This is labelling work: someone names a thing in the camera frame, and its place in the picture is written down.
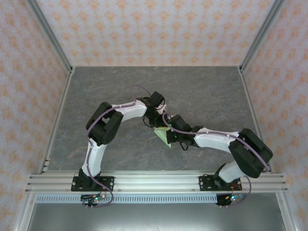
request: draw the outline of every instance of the orange floral pattern wall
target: orange floral pattern wall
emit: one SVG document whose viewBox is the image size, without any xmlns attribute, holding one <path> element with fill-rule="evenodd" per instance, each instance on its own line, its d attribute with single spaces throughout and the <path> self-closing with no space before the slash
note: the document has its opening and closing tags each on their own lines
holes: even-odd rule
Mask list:
<svg viewBox="0 0 308 231">
<path fill-rule="evenodd" d="M 46 151 L 66 71 L 24 0 L 0 1 L 0 230 Z"/>
<path fill-rule="evenodd" d="M 297 215 L 307 228 L 307 1 L 286 1 L 245 78 L 266 143 L 274 152 L 274 168 L 286 173 Z"/>
<path fill-rule="evenodd" d="M 274 0 L 38 0 L 71 65 L 240 65 Z"/>
</svg>

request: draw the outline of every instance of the green object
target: green object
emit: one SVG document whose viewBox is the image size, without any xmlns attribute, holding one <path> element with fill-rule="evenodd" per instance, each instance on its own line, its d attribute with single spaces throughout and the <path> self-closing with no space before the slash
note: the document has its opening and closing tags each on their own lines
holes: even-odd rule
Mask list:
<svg viewBox="0 0 308 231">
<path fill-rule="evenodd" d="M 154 128 L 155 134 L 169 147 L 171 148 L 171 144 L 167 142 L 167 134 L 166 131 L 170 130 L 170 128 Z"/>
</svg>

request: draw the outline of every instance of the black wire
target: black wire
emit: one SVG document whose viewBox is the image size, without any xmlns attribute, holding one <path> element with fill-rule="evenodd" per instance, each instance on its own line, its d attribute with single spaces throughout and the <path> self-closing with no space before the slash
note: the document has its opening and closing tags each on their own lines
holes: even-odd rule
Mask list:
<svg viewBox="0 0 308 231">
<path fill-rule="evenodd" d="M 181 145 L 181 147 L 182 147 L 182 149 L 183 149 L 184 151 L 187 151 L 188 145 L 186 146 L 186 149 L 184 149 L 184 147 L 183 147 L 183 145 L 182 145 L 182 142 L 180 142 L 180 145 Z"/>
<path fill-rule="evenodd" d="M 163 106 L 161 106 L 161 108 L 158 108 L 158 109 L 156 109 L 156 110 L 158 111 L 158 110 L 162 109 L 162 108 L 165 106 L 165 102 L 166 102 L 166 101 L 165 101 L 165 99 L 164 99 L 164 104 L 163 104 Z"/>
<path fill-rule="evenodd" d="M 145 123 L 145 121 L 144 121 L 144 117 L 143 117 L 143 123 L 147 126 L 147 127 L 149 127 L 149 128 L 153 128 L 154 126 L 149 126 L 149 125 L 147 125 L 146 123 Z"/>
</svg>

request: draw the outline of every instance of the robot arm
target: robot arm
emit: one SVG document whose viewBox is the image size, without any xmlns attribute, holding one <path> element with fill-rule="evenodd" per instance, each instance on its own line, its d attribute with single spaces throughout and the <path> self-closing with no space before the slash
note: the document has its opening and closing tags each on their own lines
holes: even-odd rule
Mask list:
<svg viewBox="0 0 308 231">
<path fill-rule="evenodd" d="M 133 103 L 110 105 L 104 102 L 99 106 L 87 123 L 87 129 L 103 112 L 111 108 L 114 110 L 108 112 L 101 120 L 97 121 L 92 129 L 89 129 L 86 160 L 89 159 L 89 169 L 94 177 L 99 177 L 103 153 L 115 137 L 120 123 L 142 116 L 147 117 L 152 126 L 171 128 L 166 132 L 168 143 L 180 142 L 180 144 L 186 144 L 187 147 L 210 147 L 232 154 L 234 161 L 221 166 L 214 175 L 215 184 L 218 186 L 246 175 L 257 178 L 263 171 L 264 163 L 242 143 L 247 143 L 252 147 L 266 164 L 272 158 L 273 154 L 270 149 L 251 130 L 244 128 L 241 132 L 230 133 L 212 131 L 201 126 L 191 128 L 179 115 L 166 116 L 165 106 L 161 105 L 163 100 L 162 95 L 154 92 L 151 97 L 138 98 Z M 87 170 L 88 164 L 85 161 L 79 171 L 79 176 L 88 186 L 94 187 Z"/>
</svg>

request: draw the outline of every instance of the gray floor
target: gray floor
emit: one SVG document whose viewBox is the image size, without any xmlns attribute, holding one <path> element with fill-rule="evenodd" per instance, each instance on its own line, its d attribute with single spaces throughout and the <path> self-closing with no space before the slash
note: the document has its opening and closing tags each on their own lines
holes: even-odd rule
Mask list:
<svg viewBox="0 0 308 231">
<path fill-rule="evenodd" d="M 86 156 L 85 125 L 100 103 L 128 103 L 141 84 L 166 98 L 167 111 L 191 126 L 255 130 L 236 67 L 77 67 L 51 153 L 49 170 L 78 170 Z M 138 97 L 147 96 L 135 89 Z M 230 154 L 177 143 L 169 149 L 141 118 L 125 121 L 104 154 L 103 170 L 216 170 Z"/>
<path fill-rule="evenodd" d="M 28 231 L 285 231 L 275 194 L 252 194 L 241 205 L 36 204 Z"/>
</svg>

